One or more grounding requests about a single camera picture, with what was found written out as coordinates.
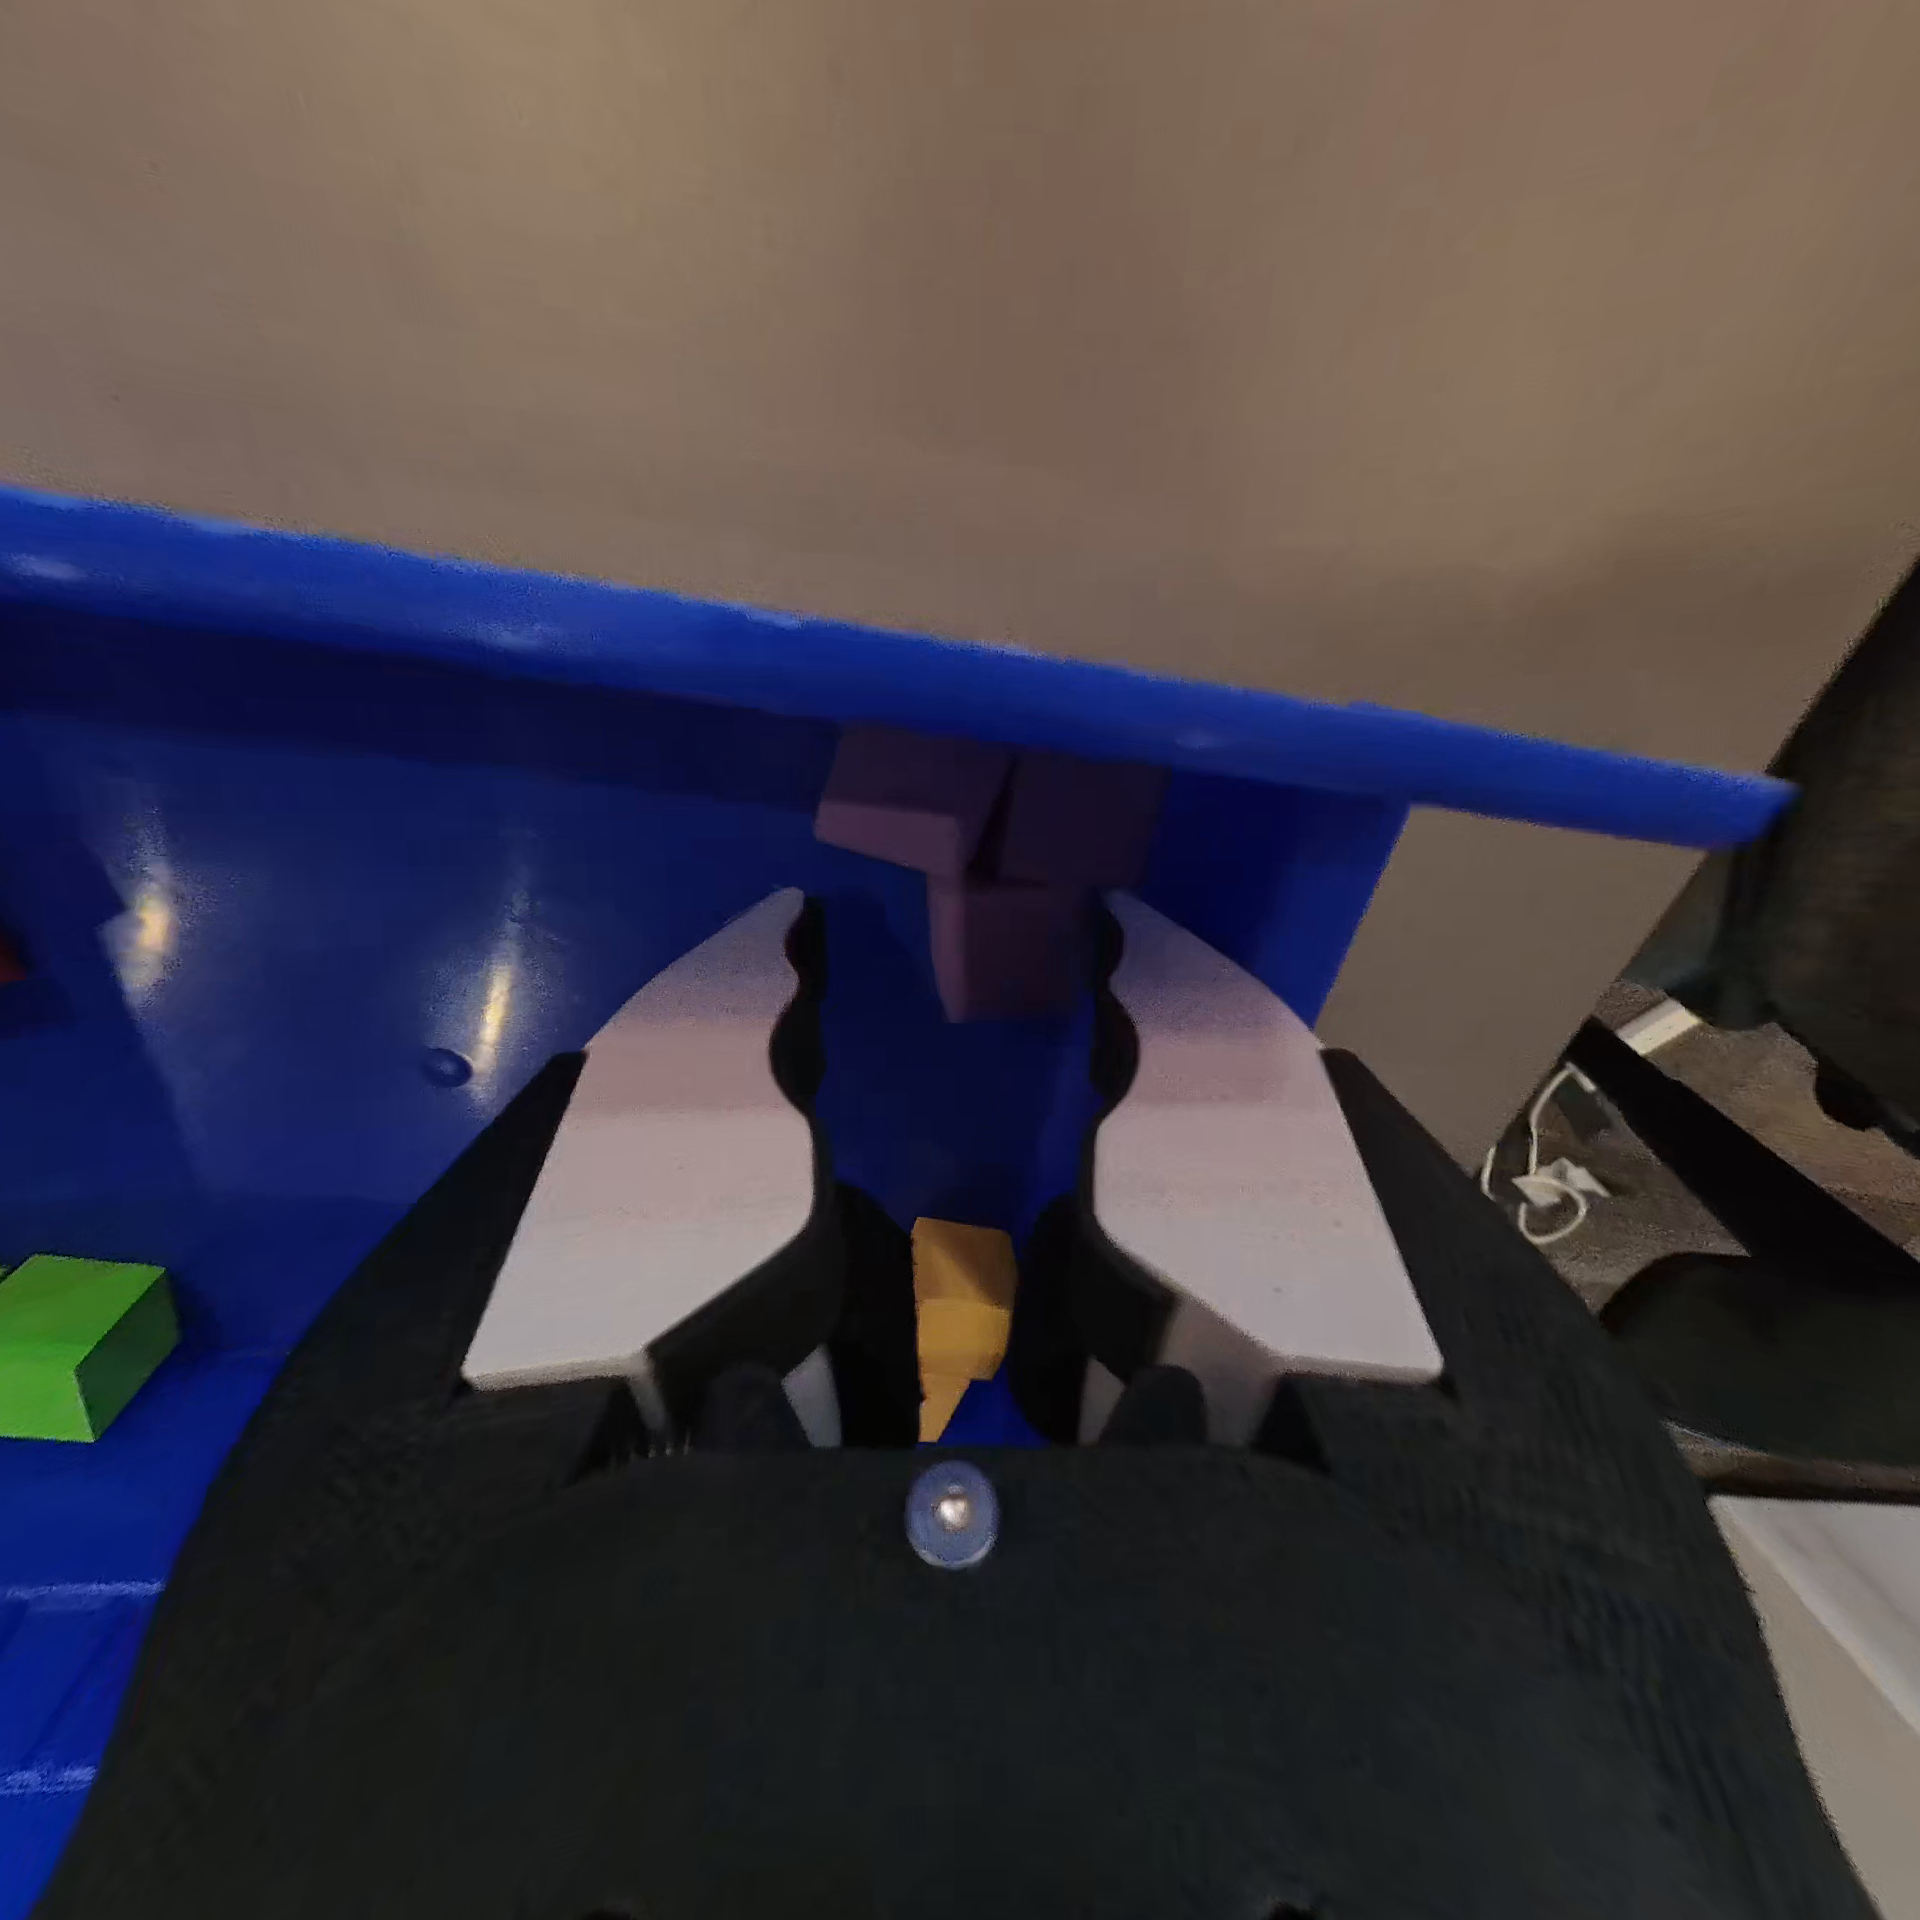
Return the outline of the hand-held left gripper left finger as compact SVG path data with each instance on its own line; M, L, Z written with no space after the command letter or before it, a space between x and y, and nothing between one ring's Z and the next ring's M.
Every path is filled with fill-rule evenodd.
M814 1210L774 1031L800 989L781 887L635 989L591 1034L463 1357L477 1390L626 1378L665 1413L659 1341Z

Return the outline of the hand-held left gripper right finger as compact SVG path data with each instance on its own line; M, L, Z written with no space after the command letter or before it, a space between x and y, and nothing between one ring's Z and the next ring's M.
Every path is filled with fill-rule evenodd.
M1287 1375L1445 1370L1309 1025L1157 906L1105 896L1136 1070L1093 1136L1093 1221L1163 1285L1145 1357L1186 1369L1207 1439L1247 1445Z

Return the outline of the purple cube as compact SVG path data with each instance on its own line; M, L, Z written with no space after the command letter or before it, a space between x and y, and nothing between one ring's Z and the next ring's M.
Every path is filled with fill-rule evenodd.
M1088 971L1088 888L929 875L928 947L952 1023L1071 1014Z
M1136 888L1158 830L1158 766L1021 752L1003 795L997 877L1078 888Z
M846 726L814 811L829 847L929 877L967 872L1017 753L967 736Z

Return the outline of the blue plastic bin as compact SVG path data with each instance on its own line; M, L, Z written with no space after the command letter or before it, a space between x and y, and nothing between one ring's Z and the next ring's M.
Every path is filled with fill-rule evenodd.
M329 1296L557 1053L763 896L824 919L855 1223L1023 1238L1094 1016L950 1023L922 879L821 842L847 726L1158 766L1147 901L1318 1016L1411 808L1664 847L1766 774L3 488L3 1261L160 1264L183 1341L3 1439L3 1914L79 1821L203 1495Z

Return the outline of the green cube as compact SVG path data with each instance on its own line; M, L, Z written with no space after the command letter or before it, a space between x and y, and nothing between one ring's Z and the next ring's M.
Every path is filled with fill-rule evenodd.
M1 1278L1 1438L90 1445L179 1337L160 1264L31 1255Z

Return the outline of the grey desk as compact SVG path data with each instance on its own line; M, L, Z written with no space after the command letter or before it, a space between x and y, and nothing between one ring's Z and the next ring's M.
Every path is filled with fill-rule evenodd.
M1759 768L1915 5L3 5L3 475Z

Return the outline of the black office chair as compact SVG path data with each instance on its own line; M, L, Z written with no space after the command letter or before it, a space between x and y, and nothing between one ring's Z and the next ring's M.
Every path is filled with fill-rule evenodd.
M1712 935L1671 982L1704 1023L1770 1023L1834 1121L1917 1151L1917 567L1784 739L1787 807L1682 894ZM1598 1019L1568 1043L1627 1130L1735 1238L1664 1255L1600 1306L1665 1421L1798 1471L1913 1481L1915 1255Z

